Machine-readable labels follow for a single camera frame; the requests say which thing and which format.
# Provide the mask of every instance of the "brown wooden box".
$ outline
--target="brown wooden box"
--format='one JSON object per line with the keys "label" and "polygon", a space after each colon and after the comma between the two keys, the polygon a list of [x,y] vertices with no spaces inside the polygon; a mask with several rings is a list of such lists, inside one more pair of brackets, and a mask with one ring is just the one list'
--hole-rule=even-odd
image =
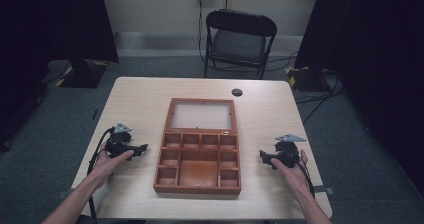
{"label": "brown wooden box", "polygon": [[240,193],[232,100],[171,100],[153,188],[166,193]]}

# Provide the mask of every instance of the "person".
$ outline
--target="person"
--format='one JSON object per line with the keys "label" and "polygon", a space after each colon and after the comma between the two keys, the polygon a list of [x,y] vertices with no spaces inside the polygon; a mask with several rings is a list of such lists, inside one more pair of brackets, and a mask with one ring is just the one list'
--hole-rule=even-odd
{"label": "person", "polygon": [[[300,165],[306,168],[308,157],[304,150],[300,151],[300,158],[302,159],[302,161],[300,161]],[[283,175],[287,186],[293,192],[294,198],[302,208],[306,223],[331,224],[330,219],[325,215],[324,211],[309,191],[308,182],[300,167],[295,166],[293,168],[288,168],[276,158],[272,158],[271,162]]]}
{"label": "person", "polygon": [[75,224],[93,193],[103,186],[106,179],[112,175],[120,163],[134,154],[134,151],[130,150],[115,158],[110,158],[104,150],[105,146],[106,142],[101,146],[101,151],[91,173],[85,177],[59,207],[42,222],[43,224]]}

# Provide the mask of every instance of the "carpeted floor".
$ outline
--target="carpeted floor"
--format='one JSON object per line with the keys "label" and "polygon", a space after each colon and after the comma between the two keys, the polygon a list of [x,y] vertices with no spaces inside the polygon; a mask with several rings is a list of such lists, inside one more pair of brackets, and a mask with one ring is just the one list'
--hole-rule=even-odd
{"label": "carpeted floor", "polygon": [[[287,80],[282,68],[286,64],[287,60],[271,62],[267,69],[277,70],[266,72],[264,79]],[[50,63],[46,80],[65,65],[66,61]],[[257,78],[254,72],[230,70],[209,70],[209,78]],[[11,150],[0,153],[0,223],[39,223],[60,203],[56,195],[71,186],[120,76],[202,78],[203,63],[200,57],[122,57],[120,64],[107,68],[96,89],[58,88],[50,82],[42,103],[11,139]],[[335,79],[328,77],[330,86]],[[299,102],[321,94],[294,92]],[[318,104],[298,105],[303,120]],[[331,219],[347,224],[424,223],[423,198],[366,128],[359,110],[344,93],[324,102],[305,124],[324,185],[334,190],[329,195]]]}

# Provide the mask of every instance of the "table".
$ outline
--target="table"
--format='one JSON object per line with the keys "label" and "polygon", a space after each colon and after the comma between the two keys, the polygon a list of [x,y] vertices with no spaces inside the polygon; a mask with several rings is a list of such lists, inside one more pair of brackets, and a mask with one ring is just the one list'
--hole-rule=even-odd
{"label": "table", "polygon": [[[239,88],[243,95],[231,91]],[[240,145],[239,196],[156,193],[153,189],[171,98],[234,100]],[[125,162],[94,194],[99,218],[168,220],[272,220],[304,218],[280,173],[264,165],[259,150],[275,153],[275,137],[307,138],[288,83],[263,80],[121,77],[115,82],[72,187],[86,176],[103,132],[117,122],[131,127],[130,145],[148,143],[143,156]],[[315,186],[322,185],[309,142],[296,143],[309,157]],[[325,192],[316,193],[332,215]],[[83,214],[90,215],[88,205]]]}

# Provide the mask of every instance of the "black chair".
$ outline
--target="black chair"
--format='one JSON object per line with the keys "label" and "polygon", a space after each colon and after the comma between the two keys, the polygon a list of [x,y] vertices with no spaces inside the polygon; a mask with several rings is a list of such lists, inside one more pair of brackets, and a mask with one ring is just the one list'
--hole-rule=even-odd
{"label": "black chair", "polygon": [[219,9],[206,17],[208,31],[204,78],[208,60],[256,68],[263,78],[277,26],[266,16]]}

